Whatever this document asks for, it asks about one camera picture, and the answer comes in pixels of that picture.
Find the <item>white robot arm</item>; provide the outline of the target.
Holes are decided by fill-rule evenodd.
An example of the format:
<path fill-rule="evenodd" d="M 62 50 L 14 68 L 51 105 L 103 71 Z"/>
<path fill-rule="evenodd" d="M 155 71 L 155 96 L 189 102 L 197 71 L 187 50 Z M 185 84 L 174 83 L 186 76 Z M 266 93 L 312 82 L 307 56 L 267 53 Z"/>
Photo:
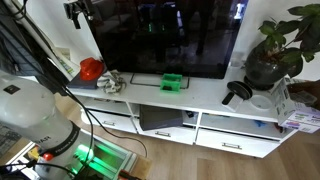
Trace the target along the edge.
<path fill-rule="evenodd" d="M 41 84 L 0 72 L 0 121 L 38 147 L 36 173 L 42 180 L 71 180 L 85 162 L 90 137 L 56 107 Z"/>

